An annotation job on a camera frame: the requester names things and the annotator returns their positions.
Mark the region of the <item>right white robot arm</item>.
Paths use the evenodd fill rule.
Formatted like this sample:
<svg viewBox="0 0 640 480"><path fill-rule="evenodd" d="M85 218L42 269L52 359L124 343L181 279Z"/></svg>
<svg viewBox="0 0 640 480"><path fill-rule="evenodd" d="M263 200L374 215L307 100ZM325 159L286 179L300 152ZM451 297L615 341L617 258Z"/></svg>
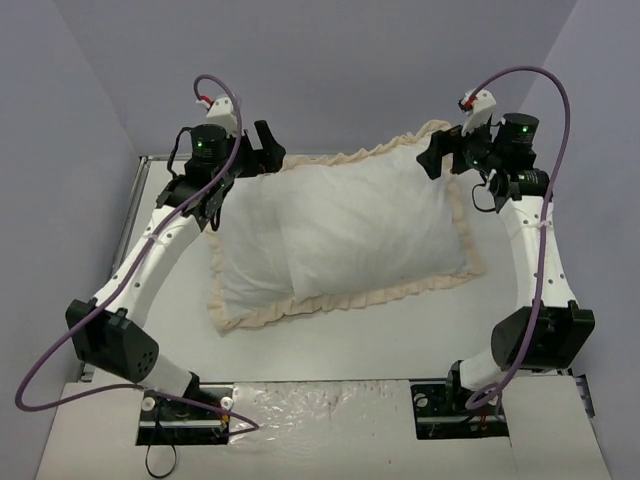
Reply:
<svg viewBox="0 0 640 480"><path fill-rule="evenodd" d="M514 312L494 326L487 349L451 368L443 398L457 413L493 400L518 373L570 367L595 328L594 313L580 307L560 259L551 179L534 165L538 126L523 113L471 132L456 126L434 133L417 157L432 180L446 171L478 172L509 236L516 271ZM449 168L445 156L452 158Z"/></svg>

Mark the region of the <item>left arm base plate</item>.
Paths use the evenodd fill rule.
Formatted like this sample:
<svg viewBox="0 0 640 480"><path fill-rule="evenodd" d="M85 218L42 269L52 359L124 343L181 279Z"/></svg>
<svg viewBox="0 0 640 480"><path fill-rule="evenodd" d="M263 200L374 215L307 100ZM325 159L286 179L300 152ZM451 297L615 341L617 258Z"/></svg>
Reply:
<svg viewBox="0 0 640 480"><path fill-rule="evenodd" d="M214 446L229 442L229 420L150 390L140 406L137 446Z"/></svg>

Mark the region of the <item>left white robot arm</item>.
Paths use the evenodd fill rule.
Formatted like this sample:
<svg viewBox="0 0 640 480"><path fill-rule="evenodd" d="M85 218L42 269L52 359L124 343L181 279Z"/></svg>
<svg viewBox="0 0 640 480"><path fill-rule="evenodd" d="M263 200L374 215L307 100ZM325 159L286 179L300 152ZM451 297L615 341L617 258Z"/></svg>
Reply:
<svg viewBox="0 0 640 480"><path fill-rule="evenodd" d="M195 373L161 354L144 325L180 256L206 227L219 225L234 181L282 168L285 148L266 121L254 126L260 148L247 134L233 134L219 124L186 128L191 157L158 195L143 235L111 279L90 300L72 301L65 313L82 362L166 394L165 406L179 418L195 415L201 402L218 401L202 391Z"/></svg>

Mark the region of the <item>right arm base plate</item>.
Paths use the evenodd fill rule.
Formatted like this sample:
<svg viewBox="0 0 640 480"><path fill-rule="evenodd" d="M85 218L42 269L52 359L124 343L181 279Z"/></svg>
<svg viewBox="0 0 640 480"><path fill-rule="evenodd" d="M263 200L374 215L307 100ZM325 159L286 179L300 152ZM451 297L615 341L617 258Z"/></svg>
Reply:
<svg viewBox="0 0 640 480"><path fill-rule="evenodd" d="M428 440L472 440L508 438L504 410L492 400L475 410L448 398L444 380L410 383L416 438Z"/></svg>

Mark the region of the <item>white pillowcase with cream ruffle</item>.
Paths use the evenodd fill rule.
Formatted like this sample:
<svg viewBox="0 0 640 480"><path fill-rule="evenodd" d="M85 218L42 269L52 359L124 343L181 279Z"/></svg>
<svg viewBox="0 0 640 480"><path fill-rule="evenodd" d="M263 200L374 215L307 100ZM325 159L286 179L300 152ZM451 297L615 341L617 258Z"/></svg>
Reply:
<svg viewBox="0 0 640 480"><path fill-rule="evenodd" d="M370 150L289 156L275 174L237 180L208 234L216 330L362 309L481 276L458 183L430 179L416 160L447 127L431 120Z"/></svg>

